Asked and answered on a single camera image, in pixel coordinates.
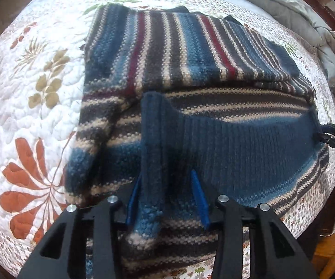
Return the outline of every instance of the wooden floor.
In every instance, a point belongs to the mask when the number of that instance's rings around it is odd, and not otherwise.
[[[329,279],[335,272],[335,234],[322,237],[317,245],[312,263],[320,279]]]

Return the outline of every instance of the cream stripe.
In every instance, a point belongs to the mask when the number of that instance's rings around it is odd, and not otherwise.
[[[226,32],[228,38],[229,38],[230,41],[232,42],[232,45],[233,45],[233,47],[235,48],[235,50],[236,50],[237,54],[239,55],[239,57],[241,58],[241,60],[244,62],[244,64],[245,64],[246,66],[248,66],[248,67],[253,71],[255,78],[257,78],[257,77],[258,77],[258,71],[246,61],[246,59],[245,59],[244,56],[242,55],[242,52],[239,50],[239,47],[237,46],[235,40],[232,38],[232,35],[231,35],[230,32],[228,31],[228,28],[227,28],[226,25],[223,23],[223,20],[219,20],[219,22],[220,22],[220,24],[222,25],[224,31]]]
[[[195,96],[198,94],[256,94],[256,95],[270,95],[270,94],[277,94],[283,97],[289,97],[296,100],[300,100],[305,102],[306,100],[302,97],[295,97],[291,94],[282,93],[276,90],[268,90],[268,89],[255,89],[255,88],[206,88],[206,89],[198,89],[193,91],[177,91],[166,93],[165,97],[170,98],[178,98],[178,97],[185,97],[185,96]]]
[[[95,120],[91,121],[91,122],[87,122],[87,123],[83,123],[80,124],[78,126],[77,131],[78,132],[84,132],[86,130],[92,129],[92,128],[101,128],[101,129],[106,129],[106,134],[109,133],[110,131],[110,125],[109,125],[109,121],[107,120],[107,118],[103,117],[103,118],[96,118]]]
[[[101,108],[101,105],[109,103],[118,103],[119,105],[122,105],[125,103],[125,99],[120,98],[118,96],[112,96],[107,99],[94,99],[94,100],[83,101],[81,108],[84,109],[87,107],[94,107],[96,105],[100,105],[99,108]]]
[[[238,36],[236,35],[235,31],[233,30],[231,24],[227,21],[225,21],[225,25],[227,25],[228,28],[231,29],[233,35],[235,36],[237,42],[240,44],[241,48],[242,48],[242,51],[245,53],[246,57],[248,58],[248,60],[256,67],[258,68],[264,75],[264,71],[262,68],[260,68],[254,61],[251,57],[249,57],[249,55],[247,54],[247,50],[245,49],[245,47],[243,46],[242,42],[240,41],[240,39],[238,38]]]
[[[74,204],[74,205],[80,205],[83,202],[83,196],[82,195],[74,195],[73,193],[66,193],[64,194],[66,198],[66,202]]]
[[[131,24],[130,23],[130,16],[131,16],[131,14],[130,14],[130,11],[129,11],[128,14],[127,14],[126,23],[125,23],[124,37],[122,38],[122,43],[121,43],[120,48],[117,52],[116,58],[114,59],[114,61],[112,63],[111,74],[110,74],[111,77],[113,77],[115,75],[115,71],[116,71],[118,62],[120,61],[122,52],[124,51],[124,48],[126,46],[126,40],[130,36],[129,33],[128,33],[128,30],[129,30],[129,27],[130,27],[130,24]]]
[[[266,50],[269,52],[269,55],[271,56],[271,58],[273,59],[273,61],[275,62],[276,66],[278,67],[278,69],[280,70],[280,73],[281,75],[286,78],[286,79],[289,79],[290,76],[285,72],[283,71],[282,67],[281,67],[281,64],[280,64],[280,61],[277,57],[277,55],[275,55],[271,49],[268,47],[268,45],[266,44],[266,42],[264,41],[263,37],[259,34],[259,33],[255,33],[256,37],[258,38],[259,42],[261,42],[263,44],[263,47],[266,48]]]
[[[184,263],[194,263],[198,261],[204,261],[211,259],[215,254],[202,255],[202,256],[168,256],[168,257],[157,257],[148,260],[139,260],[139,261],[129,261],[122,257],[122,263],[126,266],[128,270],[138,270],[151,265],[160,265],[163,263],[172,263],[172,262],[184,262]]]
[[[278,59],[274,58],[274,53],[270,50],[270,48],[267,46],[267,44],[265,43],[265,41],[263,41],[262,37],[260,36],[259,33],[255,32],[255,31],[250,31],[252,37],[254,38],[254,41],[259,43],[258,45],[264,49],[265,51],[268,52],[268,55],[264,52],[265,56],[267,57],[267,60],[269,61],[269,57],[273,60],[273,62],[275,63],[275,68],[273,67],[273,65],[270,63],[271,67],[278,72],[278,74],[281,76],[281,79],[285,78],[286,80],[288,78],[290,78],[290,76],[283,71],[283,69],[281,68],[281,64],[279,63]]]
[[[119,137],[112,137],[108,142],[107,142],[107,147],[114,147],[119,144],[124,144],[124,143],[132,143],[132,142],[138,142],[141,141],[141,134],[139,132],[134,132],[134,133],[128,133],[127,135],[120,135]]]
[[[97,194],[102,194],[102,193],[109,193],[109,192],[115,192],[117,191],[120,186],[132,182],[133,179],[122,179],[119,182],[114,181],[112,183],[107,183],[105,186],[92,186],[90,193],[91,195],[97,195]]]
[[[241,114],[241,115],[232,115],[232,116],[223,116],[223,117],[217,117],[216,119],[224,121],[224,122],[242,122],[244,120],[254,120],[254,119],[263,119],[263,118],[269,118],[269,117],[300,117],[301,112],[281,112],[281,111],[272,111],[272,112],[256,112],[256,113],[247,113],[247,114]],[[141,122],[141,116],[135,116],[135,117],[128,117],[124,120],[119,120],[116,123],[117,127],[122,127],[123,125],[132,124],[132,123],[140,123]]]
[[[222,64],[222,61],[220,60],[219,58],[219,55],[218,55],[218,52],[217,50],[215,49],[214,45],[213,45],[213,42],[211,41],[211,38],[210,38],[210,35],[205,27],[205,24],[202,22],[202,19],[199,15],[196,15],[197,17],[197,20],[198,22],[200,23],[201,25],[201,29],[202,31],[204,32],[204,36],[205,36],[205,39],[206,39],[206,42],[208,43],[209,45],[209,48],[210,48],[210,51],[211,51],[211,54],[213,55],[214,57],[214,61],[215,61],[215,64],[216,66],[219,68],[219,72],[220,72],[220,80],[221,81],[225,81],[227,79],[227,69],[226,67]]]
[[[312,170],[317,166],[317,162],[320,161],[320,160],[323,160],[327,155],[329,154],[329,151],[327,151],[322,157],[320,157],[318,160],[316,160],[309,168],[308,170],[298,179],[297,183],[295,184],[295,186],[293,187],[292,190],[290,190],[289,192],[281,195],[281,196],[278,196],[274,199],[272,199],[271,201],[269,201],[269,204],[270,205],[276,205],[278,202],[280,202],[281,200],[287,200],[289,199],[295,192],[298,194],[300,194],[302,192],[303,189],[305,189],[305,187],[310,184],[316,177],[317,173],[318,173],[318,170],[312,175],[312,177],[307,181],[305,182],[302,186],[299,186],[298,187],[298,182],[304,180],[307,176],[309,176],[312,172]],[[328,164],[326,164],[326,166],[322,167],[321,168],[321,172],[323,172],[326,167],[328,166]],[[297,198],[298,196],[294,196],[293,199],[288,202],[286,205],[282,206],[282,207],[279,207],[278,209],[276,209],[276,213],[279,214],[281,212],[283,212],[284,210],[288,209],[289,207],[291,207],[293,205],[293,203],[295,201],[297,201]]]
[[[286,85],[286,87],[288,87],[288,93],[291,93],[290,84],[289,84],[289,83],[287,83],[287,82],[283,82],[283,83]]]
[[[90,247],[90,248],[92,248],[93,247],[93,245],[94,245],[94,239],[90,239],[89,237],[87,238],[87,240],[86,240],[86,247]]]
[[[120,118],[117,123],[116,123],[116,127],[121,127],[123,125],[127,125],[127,124],[133,124],[133,123],[140,123],[141,122],[141,115],[133,115],[133,116],[128,116],[128,117],[123,117]]]
[[[194,107],[181,108],[180,111],[184,114],[195,114],[202,113],[206,111],[221,111],[221,110],[233,110],[233,109],[256,109],[256,108],[272,108],[272,107],[285,107],[294,110],[307,111],[308,108],[302,107],[295,104],[287,104],[287,103],[250,103],[250,104],[212,104],[212,105],[198,105]]]
[[[211,24],[211,27],[212,27],[213,30],[214,30],[214,33],[215,33],[217,39],[218,39],[218,41],[219,41],[220,46],[222,47],[222,49],[223,49],[224,53],[226,54],[228,60],[230,61],[231,65],[232,65],[233,67],[235,67],[236,70],[237,70],[237,74],[238,74],[237,78],[242,79],[242,78],[243,78],[243,70],[237,66],[236,62],[235,62],[235,61],[233,60],[233,58],[231,57],[230,53],[229,53],[228,50],[227,50],[227,47],[224,45],[224,42],[223,42],[223,40],[222,40],[222,37],[219,35],[219,32],[218,32],[218,30],[217,30],[215,24],[213,23],[213,20],[212,20],[210,17],[208,17],[208,19],[209,19],[209,22],[210,22],[210,24]]]
[[[95,154],[98,151],[98,149],[95,147],[95,141],[86,138],[76,139],[74,147],[80,148],[83,151],[87,151],[90,154]]]
[[[146,60],[151,41],[151,16],[149,11],[145,12],[145,37],[143,41],[143,48],[138,60],[138,67],[135,75],[135,92],[140,97],[143,93],[143,76],[146,67]]]
[[[167,229],[179,229],[179,228],[203,228],[200,220],[181,220],[181,219],[166,219],[163,218],[161,221],[161,227]]]
[[[289,86],[288,83],[286,83],[284,81],[275,81],[274,83],[278,84],[281,89],[283,89],[284,86],[286,86],[286,88],[288,89],[288,93],[290,93],[290,86]]]
[[[125,64],[124,64],[124,67],[122,69],[122,79],[124,81],[127,80],[128,78],[128,72],[129,72],[129,64],[130,64],[130,60],[131,60],[131,54],[133,53],[134,51],[134,48],[135,48],[135,44],[137,42],[137,36],[138,36],[138,23],[139,23],[139,18],[138,18],[138,15],[137,13],[134,14],[135,15],[135,18],[134,18],[134,34],[133,34],[133,40],[131,42],[131,45],[130,45],[130,48],[128,50],[128,55],[127,55],[127,58],[126,58],[126,61],[125,61]]]
[[[137,248],[137,250],[148,250],[156,243],[156,238],[146,238],[138,233],[131,233],[126,237],[126,241]]]
[[[325,169],[327,168],[327,166],[328,166],[328,165],[322,167],[322,168],[321,168],[321,172],[324,172]],[[313,175],[313,177],[312,177],[310,180],[308,180],[308,182],[306,182],[305,185],[310,184],[310,183],[313,181],[313,179],[316,177],[316,175],[317,175],[317,172]],[[299,193],[301,192],[301,190],[302,190],[301,188],[298,189],[298,190],[297,190],[297,194],[299,194]],[[289,203],[287,203],[286,205],[284,205],[284,206],[278,208],[278,209],[275,211],[275,213],[276,213],[276,214],[280,214],[280,213],[282,213],[284,210],[288,210],[289,208],[291,208],[291,207],[294,205],[294,203],[295,203],[296,201],[298,201],[298,196],[294,196],[293,199],[292,199]]]
[[[183,75],[183,85],[189,86],[192,83],[189,69],[187,67],[187,44],[184,38],[183,28],[181,22],[179,21],[178,15],[173,13],[174,22],[176,24],[176,29],[179,36],[179,48],[180,48],[180,59],[181,59],[181,72]]]
[[[288,81],[288,84],[293,89],[293,92],[296,93],[296,88],[291,84],[291,81]]]
[[[249,38],[249,41],[251,41],[253,43],[254,48],[256,48],[259,52],[261,52],[261,58],[266,59],[265,64],[266,64],[267,68],[270,69],[278,78],[280,78],[280,73],[278,72],[278,70],[276,68],[274,68],[271,65],[271,61],[270,61],[268,55],[265,53],[263,47],[258,43],[256,38],[253,36],[253,33],[248,32],[247,34],[250,35],[250,37],[248,37],[248,38]]]
[[[218,120],[227,123],[238,123],[243,121],[255,120],[255,119],[266,119],[270,117],[292,117],[298,118],[301,116],[301,113],[296,112],[267,112],[267,113],[249,113],[239,116],[229,116],[229,117],[219,117]]]
[[[170,25],[168,21],[168,16],[166,13],[161,13],[162,23],[164,24],[164,55],[162,59],[162,78],[164,89],[169,89],[171,87],[170,78],[170,58],[171,58],[171,34]]]
[[[301,82],[297,78],[294,78],[293,81],[294,81],[295,84],[297,84],[299,87],[302,88],[302,90],[304,91],[304,93],[308,93],[308,88],[304,85],[304,82]]]

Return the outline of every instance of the white quilt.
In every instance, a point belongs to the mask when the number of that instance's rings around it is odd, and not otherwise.
[[[321,123],[335,123],[335,105],[317,51],[245,0],[33,0],[0,37],[0,264],[17,275],[37,242],[65,208],[63,170],[79,120],[83,46],[99,4],[138,9],[184,5],[234,18],[283,45],[317,93]],[[328,169],[283,218],[299,236],[335,185],[335,153]],[[249,276],[244,245],[244,277]],[[213,260],[165,274],[209,279]]]

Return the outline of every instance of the ribbed knit band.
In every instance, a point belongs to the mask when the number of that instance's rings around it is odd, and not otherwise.
[[[314,109],[293,118],[228,123],[183,114],[161,94],[146,93],[141,110],[139,209],[122,242],[124,266],[133,277],[136,270],[171,265],[169,257],[177,266],[185,256],[200,260],[215,251],[215,232],[205,232],[198,221],[192,169],[220,193],[256,206],[293,192],[328,161],[326,147],[312,137],[319,130]],[[283,214],[279,204],[271,205]],[[173,222],[186,224],[167,229]]]

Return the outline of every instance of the green leaf pattern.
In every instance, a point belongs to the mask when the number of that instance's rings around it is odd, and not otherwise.
[[[112,0],[113,3],[137,3],[138,0]],[[98,3],[90,6],[89,8],[85,9],[85,11],[82,13],[82,15],[87,15],[88,13],[92,12],[93,10],[96,10],[99,7],[104,6],[103,3]]]
[[[66,64],[70,61],[66,55],[67,49],[58,50],[53,59],[46,62],[43,71],[36,82],[35,89],[37,93],[28,98],[29,108],[41,107],[45,104],[47,108],[53,109],[59,103],[57,91],[62,86],[62,80],[55,78],[58,76]]]
[[[205,268],[203,266],[198,267],[197,269],[195,269],[196,274],[203,273],[204,271],[205,271]]]
[[[284,42],[283,46],[289,55],[293,55],[294,57],[296,57],[296,47],[287,42]]]

